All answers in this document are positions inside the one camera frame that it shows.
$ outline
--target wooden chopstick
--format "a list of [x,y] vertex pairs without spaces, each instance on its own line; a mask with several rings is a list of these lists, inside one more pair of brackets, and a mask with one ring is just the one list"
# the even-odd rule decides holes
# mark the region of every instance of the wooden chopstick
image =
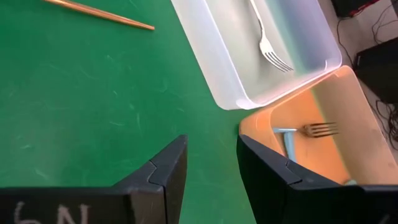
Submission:
[[155,29],[155,27],[153,27],[153,26],[125,18],[123,16],[118,16],[118,15],[112,14],[110,12],[105,12],[105,11],[102,11],[99,9],[95,9],[93,7],[85,6],[85,5],[82,5],[82,4],[73,2],[73,1],[69,1],[69,0],[44,0],[44,1],[47,1],[47,2],[50,2],[53,4],[57,4],[59,6],[67,7],[69,9],[73,9],[73,10],[83,12],[83,13],[86,13],[89,15],[98,16],[101,18],[115,21],[115,22],[127,24],[130,26],[139,27],[139,28],[143,28],[143,29],[149,29],[149,30]]

